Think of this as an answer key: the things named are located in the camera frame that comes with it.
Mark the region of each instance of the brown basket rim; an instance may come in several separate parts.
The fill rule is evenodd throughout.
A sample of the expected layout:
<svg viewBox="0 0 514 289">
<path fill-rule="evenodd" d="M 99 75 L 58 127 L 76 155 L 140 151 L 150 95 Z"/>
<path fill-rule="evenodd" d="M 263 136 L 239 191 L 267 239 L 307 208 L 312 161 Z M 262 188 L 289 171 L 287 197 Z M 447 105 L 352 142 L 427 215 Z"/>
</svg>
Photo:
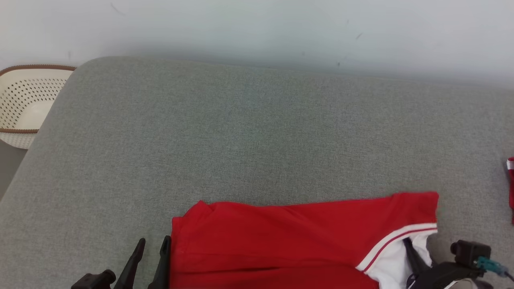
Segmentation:
<svg viewBox="0 0 514 289">
<path fill-rule="evenodd" d="M 57 69 L 57 70 L 68 70 L 68 71 L 74 71 L 77 69 L 73 66 L 66 66 L 66 65 L 56 65 L 56 64 L 28 64 L 28 65 L 16 65 L 7 67 L 6 69 L 3 69 L 0 71 L 0 76 L 14 71 L 14 70 L 21 70 L 21 69 Z M 39 130 L 16 130 L 16 129 L 2 129 L 0 128 L 0 133 L 9 133 L 9 134 L 35 134 L 38 133 Z"/>
</svg>

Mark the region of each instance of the red object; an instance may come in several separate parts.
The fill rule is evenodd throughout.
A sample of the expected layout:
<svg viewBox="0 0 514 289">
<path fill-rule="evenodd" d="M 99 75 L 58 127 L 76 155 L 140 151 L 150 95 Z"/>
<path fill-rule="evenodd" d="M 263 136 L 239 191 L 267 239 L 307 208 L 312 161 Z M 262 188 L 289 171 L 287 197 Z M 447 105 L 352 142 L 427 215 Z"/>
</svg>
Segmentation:
<svg viewBox="0 0 514 289">
<path fill-rule="evenodd" d="M 392 241 L 435 230 L 435 192 L 293 206 L 200 201 L 173 218 L 172 288 L 378 288 Z"/>
<path fill-rule="evenodd" d="M 510 176 L 509 206 L 512 209 L 512 223 L 514 224 L 514 157 L 507 160 L 507 170 Z"/>
</svg>

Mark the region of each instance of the red stripe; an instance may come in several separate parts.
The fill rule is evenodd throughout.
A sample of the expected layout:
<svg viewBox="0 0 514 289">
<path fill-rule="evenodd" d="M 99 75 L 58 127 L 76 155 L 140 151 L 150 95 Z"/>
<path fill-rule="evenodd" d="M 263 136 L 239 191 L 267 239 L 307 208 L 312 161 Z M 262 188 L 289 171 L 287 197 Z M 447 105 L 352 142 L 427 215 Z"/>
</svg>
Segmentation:
<svg viewBox="0 0 514 289">
<path fill-rule="evenodd" d="M 375 257 L 373 257 L 373 260 L 371 260 L 371 262 L 368 264 L 368 266 L 366 267 L 366 269 L 364 269 L 363 272 L 366 272 L 370 267 L 371 265 L 373 265 L 373 262 L 375 262 L 375 260 L 377 260 L 378 258 L 378 255 L 380 255 L 380 253 L 387 247 L 387 245 L 389 245 L 391 242 L 393 242 L 394 240 L 402 237 L 402 236 L 405 236 L 407 234 L 410 234 L 410 233 L 416 233 L 416 232 L 422 232 L 422 231 L 429 231 L 429 230 L 437 230 L 437 228 L 426 228 L 426 229 L 417 229 L 417 230 L 412 230 L 412 231 L 407 231 L 405 233 L 402 233 L 392 239 L 390 239 L 389 241 L 387 241 L 387 243 L 384 244 L 384 246 L 382 246 L 382 248 L 380 248 L 380 250 L 378 251 L 378 253 L 375 255 Z"/>
</svg>

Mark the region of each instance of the black cable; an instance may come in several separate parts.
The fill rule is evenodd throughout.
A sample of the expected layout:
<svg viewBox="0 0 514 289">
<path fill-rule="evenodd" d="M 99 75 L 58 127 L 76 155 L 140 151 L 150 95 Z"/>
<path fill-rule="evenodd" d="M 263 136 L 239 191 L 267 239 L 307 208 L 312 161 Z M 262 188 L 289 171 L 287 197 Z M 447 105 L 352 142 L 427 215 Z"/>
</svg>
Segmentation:
<svg viewBox="0 0 514 289">
<path fill-rule="evenodd" d="M 514 282 L 514 277 L 511 274 L 509 274 L 509 272 L 505 272 L 505 276 L 509 277 L 509 279 Z"/>
</svg>

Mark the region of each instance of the perforated basket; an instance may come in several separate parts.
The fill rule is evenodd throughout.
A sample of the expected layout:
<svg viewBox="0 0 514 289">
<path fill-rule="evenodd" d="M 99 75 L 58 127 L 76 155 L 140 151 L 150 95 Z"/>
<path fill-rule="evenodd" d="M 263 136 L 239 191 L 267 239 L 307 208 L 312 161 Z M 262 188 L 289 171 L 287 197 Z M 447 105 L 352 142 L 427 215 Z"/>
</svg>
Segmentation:
<svg viewBox="0 0 514 289">
<path fill-rule="evenodd" d="M 0 139 L 28 149 L 75 67 L 22 65 L 0 71 Z"/>
</svg>

